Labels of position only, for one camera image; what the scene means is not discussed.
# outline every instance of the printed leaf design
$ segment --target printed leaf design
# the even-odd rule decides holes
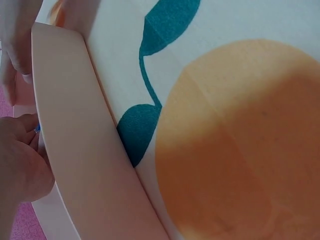
[[[161,109],[150,104],[130,107],[117,130],[133,167],[143,158],[156,129]]]
[[[154,105],[129,108],[117,125],[124,148],[136,167],[147,150],[157,127],[162,104],[152,87],[144,57],[155,54],[181,36],[197,13],[201,0],[159,0],[145,16],[139,65],[145,87]]]
[[[180,37],[199,5],[200,0],[159,0],[144,19],[141,55],[155,54]]]

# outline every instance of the blue object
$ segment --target blue object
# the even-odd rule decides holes
[[[34,129],[34,131],[35,131],[36,133],[38,133],[38,132],[41,131],[40,123],[38,124],[38,126],[36,126],[36,128]]]

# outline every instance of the hand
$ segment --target hand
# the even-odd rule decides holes
[[[2,57],[0,84],[7,101],[16,102],[16,73],[32,82],[31,28],[43,0],[0,0]]]
[[[11,202],[32,202],[50,193],[55,179],[37,153],[36,114],[0,118],[0,196]]]

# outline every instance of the orange fruit print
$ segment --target orange fruit print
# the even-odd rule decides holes
[[[320,239],[319,106],[319,63],[280,42],[233,42],[186,66],[155,147],[184,238]]]

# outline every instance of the finger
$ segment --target finger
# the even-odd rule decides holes
[[[12,42],[6,50],[15,70],[21,73],[24,77],[31,76],[31,30],[28,30],[23,36],[21,36],[19,41]]]
[[[5,50],[2,50],[0,65],[0,84],[3,88],[5,99],[13,106],[16,102],[16,74],[11,59]]]
[[[34,135],[34,138],[31,140],[29,146],[37,152],[38,151],[38,143],[39,143],[39,133],[36,133]]]
[[[24,140],[22,141],[24,144],[30,145],[32,140],[35,138],[36,132],[35,131],[30,131],[25,135]]]
[[[26,133],[33,131],[39,124],[37,114],[24,114],[17,119],[24,126]]]
[[[25,161],[32,166],[26,172],[27,180],[22,201],[33,202],[50,193],[54,186],[55,178],[45,160],[35,150],[25,144],[21,147],[27,153]]]

